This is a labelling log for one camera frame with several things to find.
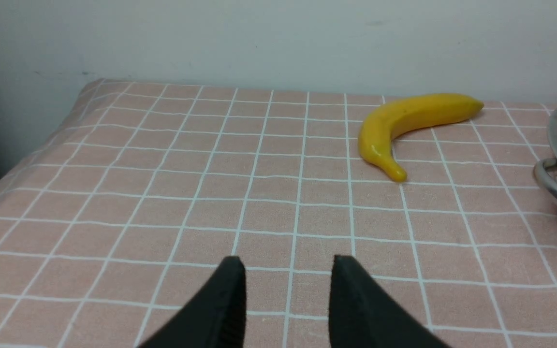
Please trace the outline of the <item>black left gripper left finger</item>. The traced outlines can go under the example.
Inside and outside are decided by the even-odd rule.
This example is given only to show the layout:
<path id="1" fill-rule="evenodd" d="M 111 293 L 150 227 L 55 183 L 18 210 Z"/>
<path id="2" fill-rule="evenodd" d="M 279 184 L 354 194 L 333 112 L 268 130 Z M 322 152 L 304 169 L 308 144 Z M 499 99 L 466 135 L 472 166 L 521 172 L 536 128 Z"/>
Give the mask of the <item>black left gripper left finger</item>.
<path id="1" fill-rule="evenodd" d="M 207 282 L 141 348 L 242 348 L 246 332 L 246 271 L 226 256 Z"/>

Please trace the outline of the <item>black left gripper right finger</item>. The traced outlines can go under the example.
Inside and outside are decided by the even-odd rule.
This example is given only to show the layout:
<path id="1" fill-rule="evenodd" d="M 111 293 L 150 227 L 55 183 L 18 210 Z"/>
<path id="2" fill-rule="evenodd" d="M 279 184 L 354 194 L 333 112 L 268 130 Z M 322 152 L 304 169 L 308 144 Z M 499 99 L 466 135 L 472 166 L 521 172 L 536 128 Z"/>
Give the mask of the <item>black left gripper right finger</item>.
<path id="1" fill-rule="evenodd" d="M 353 256 L 335 255 L 329 293 L 332 348 L 448 348 L 398 304 Z"/>

